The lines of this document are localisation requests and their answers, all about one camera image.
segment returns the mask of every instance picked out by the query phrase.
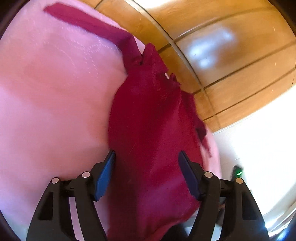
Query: white wall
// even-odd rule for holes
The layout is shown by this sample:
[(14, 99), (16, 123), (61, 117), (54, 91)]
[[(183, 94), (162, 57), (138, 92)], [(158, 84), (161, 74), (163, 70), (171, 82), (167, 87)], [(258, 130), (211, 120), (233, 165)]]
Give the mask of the white wall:
[[(222, 177), (229, 179), (235, 164), (243, 166), (245, 181), (266, 214), (296, 183), (296, 85), (252, 115), (214, 133), (214, 138)], [(296, 190), (289, 192), (289, 199), (296, 201)]]

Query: red towel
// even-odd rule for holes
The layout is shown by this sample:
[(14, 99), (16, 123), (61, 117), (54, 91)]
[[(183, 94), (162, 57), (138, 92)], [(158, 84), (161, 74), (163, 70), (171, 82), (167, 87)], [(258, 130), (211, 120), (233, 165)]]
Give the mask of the red towel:
[(202, 165), (199, 145), (207, 147), (193, 96), (180, 90), (175, 75), (165, 77), (168, 69), (152, 44), (141, 55), (130, 33), (81, 10), (57, 3), (45, 11), (120, 48), (128, 77), (115, 95), (109, 119), (116, 164), (107, 235), (111, 241), (160, 240), (199, 206), (178, 166), (181, 150)]

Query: pink bedding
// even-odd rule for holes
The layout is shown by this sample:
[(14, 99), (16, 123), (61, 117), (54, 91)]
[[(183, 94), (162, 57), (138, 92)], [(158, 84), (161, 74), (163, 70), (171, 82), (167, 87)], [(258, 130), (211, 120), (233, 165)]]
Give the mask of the pink bedding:
[[(30, 0), (0, 40), (0, 210), (22, 240), (53, 177), (75, 178), (105, 158), (111, 103), (126, 79), (115, 45), (43, 12), (55, 2)], [(118, 27), (83, 3), (59, 2)], [(201, 150), (205, 169), (221, 176), (212, 141), (212, 159)], [(105, 202), (96, 208), (107, 230)]]

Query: metal pin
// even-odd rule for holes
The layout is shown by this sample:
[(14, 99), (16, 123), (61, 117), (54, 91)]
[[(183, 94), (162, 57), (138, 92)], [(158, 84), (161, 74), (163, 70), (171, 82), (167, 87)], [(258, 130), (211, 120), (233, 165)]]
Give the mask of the metal pin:
[(211, 178), (213, 177), (213, 174), (211, 172), (205, 172), (205, 177)]
[(57, 177), (55, 177), (55, 178), (52, 179), (52, 183), (53, 183), (53, 184), (56, 184), (56, 183), (58, 183), (58, 182), (59, 182), (59, 179), (58, 179)]
[(244, 183), (244, 180), (241, 179), (241, 178), (237, 178), (237, 179), (235, 179), (235, 180), (236, 180), (236, 182), (237, 182), (238, 184), (242, 184), (242, 183)]
[(91, 174), (89, 172), (82, 173), (83, 178), (88, 178)]

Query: wood panel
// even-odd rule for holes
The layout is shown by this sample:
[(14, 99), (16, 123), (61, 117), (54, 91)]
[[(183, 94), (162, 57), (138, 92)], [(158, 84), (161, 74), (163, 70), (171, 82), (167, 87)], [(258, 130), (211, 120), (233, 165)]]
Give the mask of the wood panel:
[(168, 44), (156, 26), (124, 0), (103, 0), (96, 10), (116, 21), (144, 44), (153, 43), (157, 50)]
[(234, 13), (271, 7), (267, 0), (135, 0), (176, 39), (188, 30)]
[(204, 120), (204, 123), (210, 128), (212, 132), (215, 132), (220, 129), (219, 123), (216, 117), (211, 117), (209, 119)]
[(214, 112), (211, 109), (211, 105), (202, 91), (195, 94), (194, 99), (196, 112), (202, 120), (214, 115)]
[(80, 0), (84, 3), (86, 3), (87, 5), (95, 8), (102, 0)]
[(260, 91), (295, 68), (296, 45), (288, 47), (206, 89), (216, 113)]
[(239, 121), (277, 98), (291, 87), (294, 75), (294, 72), (286, 75), (259, 93), (219, 113), (217, 116), (221, 127)]
[(177, 42), (205, 87), (295, 40), (276, 10), (234, 16)]
[(200, 90), (199, 84), (173, 47), (169, 47), (161, 52), (160, 56), (169, 69), (168, 74), (174, 73), (176, 75), (177, 81), (181, 83), (181, 89), (183, 91), (193, 93)]

